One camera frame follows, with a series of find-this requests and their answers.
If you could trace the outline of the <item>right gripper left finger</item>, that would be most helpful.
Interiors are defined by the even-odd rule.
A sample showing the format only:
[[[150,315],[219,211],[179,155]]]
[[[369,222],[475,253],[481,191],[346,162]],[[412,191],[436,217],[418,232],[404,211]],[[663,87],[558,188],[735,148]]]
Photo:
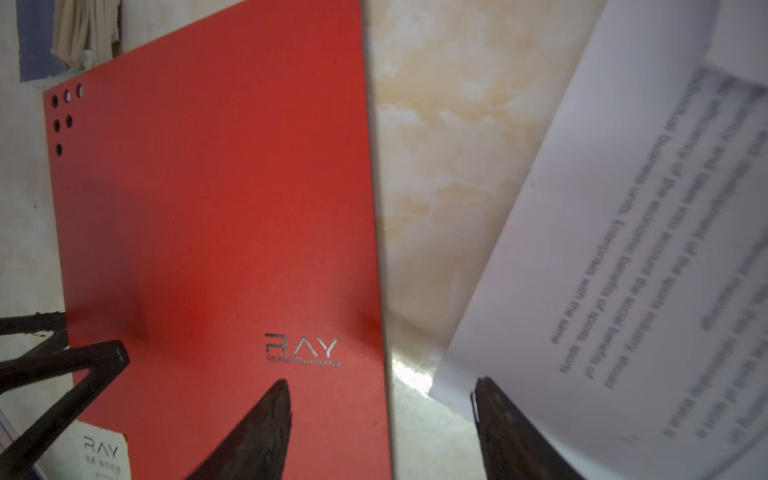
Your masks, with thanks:
[[[280,379],[188,479],[280,480],[291,428],[290,390]]]

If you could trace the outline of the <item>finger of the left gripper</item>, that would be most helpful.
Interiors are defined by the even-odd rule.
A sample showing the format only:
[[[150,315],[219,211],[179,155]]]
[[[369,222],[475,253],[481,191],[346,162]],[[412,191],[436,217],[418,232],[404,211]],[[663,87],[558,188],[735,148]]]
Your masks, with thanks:
[[[69,346],[66,314],[64,312],[34,313],[1,318],[1,335],[37,334],[49,332],[40,344],[16,357],[16,360],[58,358]]]
[[[38,416],[1,453],[3,479],[28,479],[38,460],[128,367],[118,340],[1,363],[1,393],[41,393]]]

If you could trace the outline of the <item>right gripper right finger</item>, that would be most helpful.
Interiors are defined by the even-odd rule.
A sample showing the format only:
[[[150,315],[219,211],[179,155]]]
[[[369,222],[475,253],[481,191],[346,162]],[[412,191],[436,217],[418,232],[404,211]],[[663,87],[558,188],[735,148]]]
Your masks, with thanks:
[[[491,378],[477,380],[471,402],[488,479],[583,480]]]

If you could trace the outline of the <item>text sheet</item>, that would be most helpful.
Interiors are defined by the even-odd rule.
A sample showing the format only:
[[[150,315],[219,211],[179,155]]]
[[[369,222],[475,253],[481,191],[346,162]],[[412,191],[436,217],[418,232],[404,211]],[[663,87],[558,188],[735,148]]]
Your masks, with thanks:
[[[767,475],[763,1],[610,1],[431,395],[492,378],[587,479]]]

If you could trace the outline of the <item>red folder black inside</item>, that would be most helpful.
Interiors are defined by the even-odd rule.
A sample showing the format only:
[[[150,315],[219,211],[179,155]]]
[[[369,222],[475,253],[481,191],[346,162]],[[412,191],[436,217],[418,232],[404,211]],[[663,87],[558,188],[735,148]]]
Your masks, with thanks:
[[[70,343],[130,358],[84,450],[184,478],[283,379],[286,478],[390,478],[360,4],[245,1],[43,99]]]

